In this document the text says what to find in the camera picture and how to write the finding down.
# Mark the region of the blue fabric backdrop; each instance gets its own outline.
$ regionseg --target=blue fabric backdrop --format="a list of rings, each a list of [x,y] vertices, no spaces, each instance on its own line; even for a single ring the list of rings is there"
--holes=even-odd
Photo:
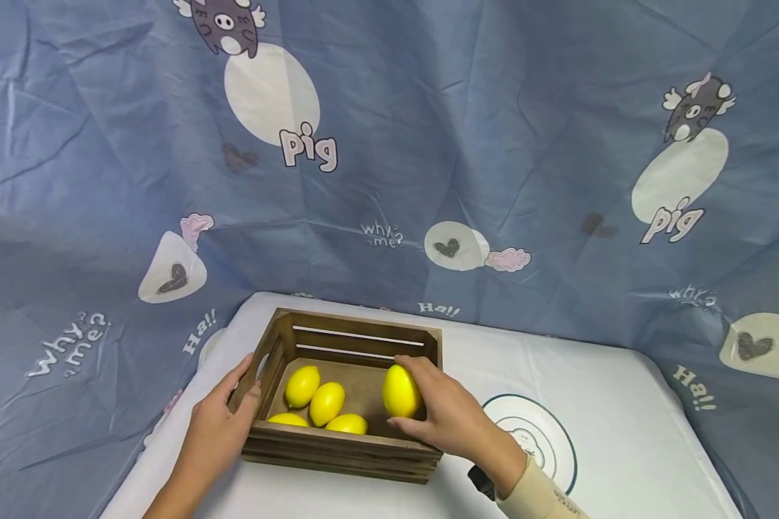
[[[255,290],[640,350],[779,518],[779,0],[0,0],[0,518]]]

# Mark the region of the lemon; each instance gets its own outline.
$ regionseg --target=lemon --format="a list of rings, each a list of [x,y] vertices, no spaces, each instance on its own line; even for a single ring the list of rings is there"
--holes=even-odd
[[[317,366],[303,366],[286,383],[286,402],[293,408],[305,407],[319,386],[320,372]]]
[[[309,416],[312,417],[314,425],[323,427],[339,415],[345,398],[346,393],[337,382],[326,382],[317,388],[312,404],[309,405]]]
[[[301,417],[297,416],[294,413],[275,414],[274,416],[270,417],[268,421],[271,422],[271,424],[296,425],[297,427],[309,427],[309,424],[306,420],[303,420]]]
[[[404,366],[394,365],[384,378],[384,407],[390,416],[411,417],[421,407],[421,392]]]
[[[342,414],[326,425],[326,430],[340,433],[366,434],[366,420],[357,414]]]

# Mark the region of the fingers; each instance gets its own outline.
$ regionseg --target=fingers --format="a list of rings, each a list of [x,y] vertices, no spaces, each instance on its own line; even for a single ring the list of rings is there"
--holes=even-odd
[[[225,377],[222,378],[222,380],[214,387],[213,390],[211,390],[211,395],[219,395],[222,403],[227,403],[227,401],[229,401],[231,392],[234,388],[237,387],[239,379],[245,375],[245,372],[248,371],[248,368],[251,366],[252,357],[253,354],[249,353],[245,356],[244,359],[242,359],[236,368],[233,368],[233,370],[227,372]]]
[[[408,417],[391,417],[387,422],[407,436],[412,436],[424,443],[428,443],[429,433],[432,428],[432,424],[429,424],[429,422],[412,420],[408,419]]]
[[[415,383],[421,390],[424,401],[433,394],[434,384],[439,381],[439,375],[443,375],[439,368],[435,367],[427,357],[410,357],[397,355],[395,362],[407,368],[415,379]]]
[[[254,421],[254,415],[257,414],[257,408],[260,406],[260,382],[254,384],[242,397],[236,413],[231,420],[237,423],[237,427],[243,427],[248,430]]]

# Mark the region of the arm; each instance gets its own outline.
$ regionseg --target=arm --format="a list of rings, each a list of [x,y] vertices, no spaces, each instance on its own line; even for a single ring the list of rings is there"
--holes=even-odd
[[[510,519],[588,519],[515,439],[488,419],[462,384],[426,357],[401,355],[395,361],[418,384],[427,405],[427,420],[393,417],[391,425],[478,465],[496,487],[497,503]]]
[[[232,390],[251,365],[251,355],[193,406],[180,457],[144,519],[189,519],[211,485],[236,461],[257,414],[260,387],[242,398],[237,413],[227,408]]]

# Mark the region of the sleeve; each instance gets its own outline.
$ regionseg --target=sleeve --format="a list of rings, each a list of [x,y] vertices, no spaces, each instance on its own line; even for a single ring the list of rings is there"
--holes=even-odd
[[[497,504],[509,519],[589,519],[530,456],[511,495]]]

